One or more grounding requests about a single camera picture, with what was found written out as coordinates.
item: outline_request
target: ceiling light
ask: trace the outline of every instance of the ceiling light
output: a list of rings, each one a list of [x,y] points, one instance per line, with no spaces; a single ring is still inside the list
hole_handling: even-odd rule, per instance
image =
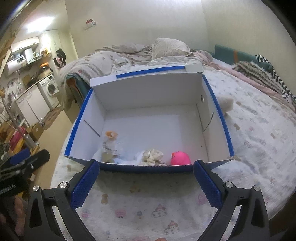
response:
[[[44,18],[39,18],[27,25],[27,29],[29,33],[39,31],[42,32],[45,30],[53,21],[53,17],[44,17]]]

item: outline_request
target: pink rubber toy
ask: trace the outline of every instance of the pink rubber toy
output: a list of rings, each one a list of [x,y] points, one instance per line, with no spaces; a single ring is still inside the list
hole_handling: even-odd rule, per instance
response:
[[[185,152],[177,151],[172,153],[170,164],[173,166],[189,165],[191,164],[191,161],[189,156]]]

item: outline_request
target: faucet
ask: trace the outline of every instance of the faucet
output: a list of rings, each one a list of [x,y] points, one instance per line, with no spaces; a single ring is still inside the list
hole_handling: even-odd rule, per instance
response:
[[[22,83],[21,82],[18,82],[17,83],[17,88],[18,88],[19,94],[21,94],[22,92],[24,92],[23,89],[22,89]]]

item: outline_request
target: white cabinet door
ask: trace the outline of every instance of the white cabinet door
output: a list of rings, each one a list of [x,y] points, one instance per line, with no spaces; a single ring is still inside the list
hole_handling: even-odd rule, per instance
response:
[[[39,37],[34,37],[34,38],[30,38],[30,39],[26,39],[26,45],[27,46],[31,46],[31,45],[35,45],[39,43]]]
[[[17,102],[17,105],[18,105],[21,113],[23,114],[24,118],[29,123],[29,125],[34,125],[36,122],[38,122],[38,119],[35,116],[34,112],[32,111],[25,96],[22,96],[16,102]]]
[[[14,52],[19,51],[22,48],[25,48],[27,46],[26,44],[27,44],[26,40],[22,40],[22,41],[12,44],[11,45],[11,52],[14,53]]]
[[[45,31],[45,34],[49,39],[49,47],[53,58],[57,57],[56,51],[62,47],[61,41],[59,39],[59,33],[57,30]]]
[[[29,89],[24,95],[32,111],[35,113],[38,120],[42,122],[44,117],[50,111],[50,109],[46,104],[42,94],[40,93],[40,90],[38,89],[37,85]]]

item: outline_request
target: kitchen cabinet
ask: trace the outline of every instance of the kitchen cabinet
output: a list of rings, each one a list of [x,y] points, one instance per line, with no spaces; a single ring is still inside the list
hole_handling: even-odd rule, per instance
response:
[[[45,31],[45,34],[47,35],[49,40],[49,47],[50,47],[50,52],[52,54],[52,57],[56,58],[57,57],[56,51],[59,48],[62,48],[61,41],[59,39],[59,33],[57,30],[48,30],[48,31]]]
[[[11,111],[14,115],[22,115],[29,125],[34,125],[42,122],[50,109],[37,85],[34,85],[12,102]]]
[[[19,41],[11,45],[11,52],[18,52],[27,46],[26,40]]]
[[[39,44],[39,37],[33,37],[29,39],[25,39],[11,45],[11,52],[12,53],[21,53],[28,48],[36,48]]]
[[[46,104],[40,90],[38,89],[38,86],[34,85],[32,88],[26,91],[24,95],[39,122],[42,122],[50,109]]]
[[[12,111],[14,113],[20,113],[26,119],[29,125],[34,125],[36,122],[38,122],[37,117],[32,111],[24,95],[13,102],[11,107]]]
[[[35,44],[39,44],[39,37],[33,37],[30,39],[26,39],[26,45],[27,46],[31,46],[31,45],[35,45]]]

